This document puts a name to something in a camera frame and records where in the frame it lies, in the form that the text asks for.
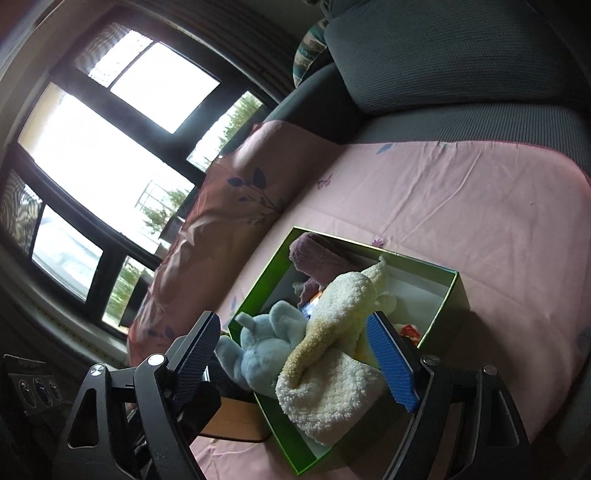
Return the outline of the red white knitted cloth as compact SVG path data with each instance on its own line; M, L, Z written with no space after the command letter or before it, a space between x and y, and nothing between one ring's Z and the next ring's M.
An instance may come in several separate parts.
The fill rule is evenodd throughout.
M421 332L413 324L394 324L394 330L401 337L409 339L415 346L418 346L422 339Z

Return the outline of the blue plush mouse toy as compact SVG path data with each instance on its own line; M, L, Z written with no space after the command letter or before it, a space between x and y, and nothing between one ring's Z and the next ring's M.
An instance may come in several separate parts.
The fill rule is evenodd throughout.
M304 339L308 319L293 305L280 300L270 312L256 316L240 312L239 343L221 335L214 354L221 368L245 391L276 399L276 382L287 357Z

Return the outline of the yellow waffle towel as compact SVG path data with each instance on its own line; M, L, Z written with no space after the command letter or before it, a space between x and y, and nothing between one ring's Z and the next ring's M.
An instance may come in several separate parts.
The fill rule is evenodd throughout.
M391 313L389 266L381 256L361 272L339 275L322 292L304 340L287 357L276 398L290 422L324 446L338 443L386 389L370 351L367 320Z

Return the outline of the purple knitted cloth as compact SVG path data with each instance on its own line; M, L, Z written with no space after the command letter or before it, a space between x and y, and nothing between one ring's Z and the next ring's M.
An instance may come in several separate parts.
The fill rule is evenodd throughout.
M294 290L300 297L297 306L307 304L318 292L321 292L339 275L359 271L348 258L328 238L307 232L290 244L288 258L297 272L308 277L301 287Z

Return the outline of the blue pocket tissue pack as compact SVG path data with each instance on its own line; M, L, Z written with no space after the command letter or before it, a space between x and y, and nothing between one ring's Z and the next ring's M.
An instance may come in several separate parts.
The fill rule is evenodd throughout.
M311 315L314 313L315 308L318 306L318 301L322 298L322 292L318 292L315 294L308 303L305 303L303 306L300 307L301 313L304 315L305 319L310 320Z

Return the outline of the black tea box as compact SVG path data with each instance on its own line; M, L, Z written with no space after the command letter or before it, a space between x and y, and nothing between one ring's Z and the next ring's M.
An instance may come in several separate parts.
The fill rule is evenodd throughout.
M204 372L221 394L221 406L200 435L228 441L262 443L270 438L270 427L252 392L246 392L224 372L215 356Z

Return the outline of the pink bed sheet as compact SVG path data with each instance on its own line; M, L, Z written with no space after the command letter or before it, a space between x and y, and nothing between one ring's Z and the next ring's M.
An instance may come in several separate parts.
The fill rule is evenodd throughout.
M384 255L393 320L429 353L501 369L530 437L566 401L590 348L590 177L526 144L338 146L271 226L219 305L229 325L257 312L315 231L363 261Z

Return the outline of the pink sheet covered cushion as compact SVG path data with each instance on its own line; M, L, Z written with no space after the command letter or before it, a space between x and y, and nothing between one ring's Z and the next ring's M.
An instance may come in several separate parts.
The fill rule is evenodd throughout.
M293 124L270 121L211 163L129 329L130 365L165 352L202 312L221 305L271 226L338 150Z

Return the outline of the dark grey sofa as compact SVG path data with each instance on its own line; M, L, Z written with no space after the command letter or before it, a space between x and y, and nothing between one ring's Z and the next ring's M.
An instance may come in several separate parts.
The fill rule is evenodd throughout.
M590 165L587 43L537 1L326 1L332 61L273 110L329 141L494 140Z

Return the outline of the striped pillow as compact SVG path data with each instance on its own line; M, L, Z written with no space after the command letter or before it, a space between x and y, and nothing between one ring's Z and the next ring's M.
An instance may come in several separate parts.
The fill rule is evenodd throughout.
M311 26L305 33L294 55L293 80L294 87L300 86L304 81L304 75L311 69L312 64L327 49L325 42L325 28L329 25L328 19L322 19Z

